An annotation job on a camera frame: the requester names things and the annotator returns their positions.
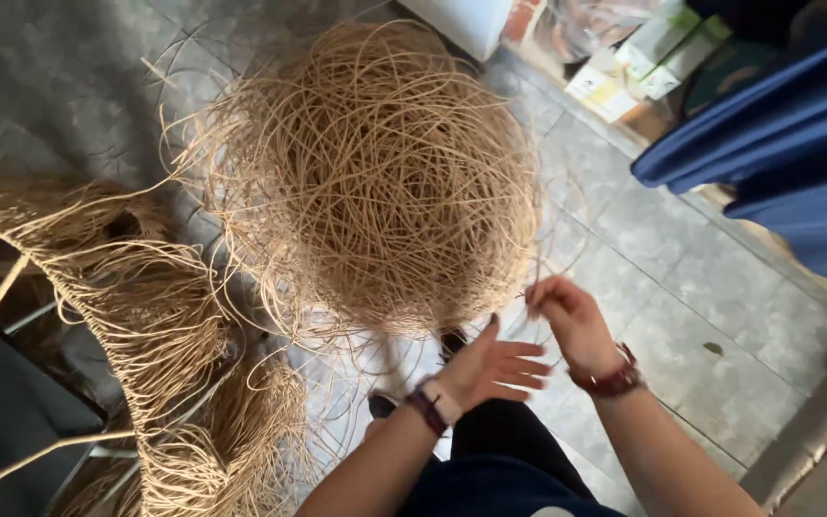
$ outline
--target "person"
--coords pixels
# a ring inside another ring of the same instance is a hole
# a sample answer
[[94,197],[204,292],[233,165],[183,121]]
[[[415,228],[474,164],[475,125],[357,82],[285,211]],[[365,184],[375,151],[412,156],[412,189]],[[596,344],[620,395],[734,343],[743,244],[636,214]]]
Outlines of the person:
[[[757,517],[764,512],[672,421],[615,346],[591,295],[565,277],[525,291],[544,316],[570,377],[590,393],[608,439],[649,517]],[[532,343],[496,339],[499,318],[405,403],[370,398],[359,448],[305,499],[299,517],[619,516],[601,506],[557,441],[524,404],[550,368]],[[454,424],[451,459],[432,456]]]

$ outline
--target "left hand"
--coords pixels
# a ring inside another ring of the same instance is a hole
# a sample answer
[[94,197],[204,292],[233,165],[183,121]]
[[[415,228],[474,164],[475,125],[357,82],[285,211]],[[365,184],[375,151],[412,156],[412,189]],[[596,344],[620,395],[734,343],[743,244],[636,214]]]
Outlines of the left hand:
[[535,375],[550,375],[550,367],[522,357],[540,357],[544,348],[534,343],[497,341],[500,319],[494,314],[481,335],[452,357],[436,380],[461,409],[468,412],[491,398],[516,402],[528,400],[529,393],[500,382],[541,389],[544,382]]

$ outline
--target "tiled floor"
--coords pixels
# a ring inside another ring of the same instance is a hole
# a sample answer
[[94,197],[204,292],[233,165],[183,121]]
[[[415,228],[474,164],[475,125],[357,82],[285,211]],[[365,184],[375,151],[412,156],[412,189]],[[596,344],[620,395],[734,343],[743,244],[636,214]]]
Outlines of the tiled floor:
[[[307,35],[310,23],[325,27],[379,3],[0,6],[0,159],[151,185],[165,174],[155,152],[160,106],[167,121],[177,121],[218,95],[252,53],[282,49]],[[614,336],[639,356],[653,391],[719,464],[741,476],[821,381],[826,309],[719,223],[664,191],[641,187],[628,172],[634,150],[619,140],[610,144],[602,137],[608,128],[544,78],[498,55],[485,80],[514,98],[514,113],[538,135],[548,194],[538,234],[543,270],[567,271],[597,297]],[[183,217],[192,207],[182,205]],[[210,242],[218,229],[193,221],[183,238]],[[504,335],[549,341],[544,324],[523,325],[521,305],[513,300],[502,312]],[[703,346],[708,342],[722,356]],[[302,371],[322,470],[361,440],[370,421],[366,393],[374,385],[402,389],[437,370],[437,350],[434,341],[401,339],[336,356],[292,351],[297,365],[307,364]],[[547,360],[558,361],[556,347],[548,347]],[[588,397],[561,368],[530,405],[599,499],[639,512]],[[448,447],[443,440],[437,452],[447,456]]]
[[[543,269],[566,272],[596,297],[666,410],[722,468],[742,477],[821,382],[827,312],[682,199],[642,187],[625,153],[523,71],[497,57],[484,80],[514,98],[516,117],[539,140],[547,190],[538,233]],[[501,312],[503,335],[547,342],[546,360],[557,363],[549,328],[524,323],[522,303],[513,300]],[[395,356],[406,356],[395,387],[437,370],[434,341],[406,343],[416,353],[393,346]],[[368,368],[385,361],[376,354]],[[360,382],[391,386],[384,378]],[[365,391],[348,396],[348,405],[362,404]],[[604,504],[642,515],[589,397],[562,368],[529,405]],[[355,446],[369,417],[362,407],[346,418],[356,431],[328,438]],[[444,440],[437,453],[447,456],[448,447]]]

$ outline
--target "hand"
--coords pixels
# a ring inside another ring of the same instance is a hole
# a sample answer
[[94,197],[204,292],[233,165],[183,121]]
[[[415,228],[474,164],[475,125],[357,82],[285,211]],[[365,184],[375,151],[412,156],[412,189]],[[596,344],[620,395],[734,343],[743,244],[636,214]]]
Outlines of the hand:
[[550,367],[526,357],[544,355],[544,348],[534,343],[497,341],[500,319],[494,314],[481,335],[452,357],[436,380],[465,412],[491,398],[525,402],[528,392],[504,386],[500,382],[541,389],[544,382],[534,375],[549,375]]
[[598,304],[562,276],[548,277],[525,290],[528,314],[544,315],[570,369],[603,377],[624,365]]

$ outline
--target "tangled rattan ball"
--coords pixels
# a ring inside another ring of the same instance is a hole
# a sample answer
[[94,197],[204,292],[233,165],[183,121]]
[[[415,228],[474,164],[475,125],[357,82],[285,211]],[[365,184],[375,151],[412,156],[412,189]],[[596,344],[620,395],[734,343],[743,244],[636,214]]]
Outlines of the tangled rattan ball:
[[206,207],[280,331],[323,307],[328,328],[423,333],[514,295],[536,151],[468,71],[414,22],[346,23],[211,107],[183,165],[206,168]]

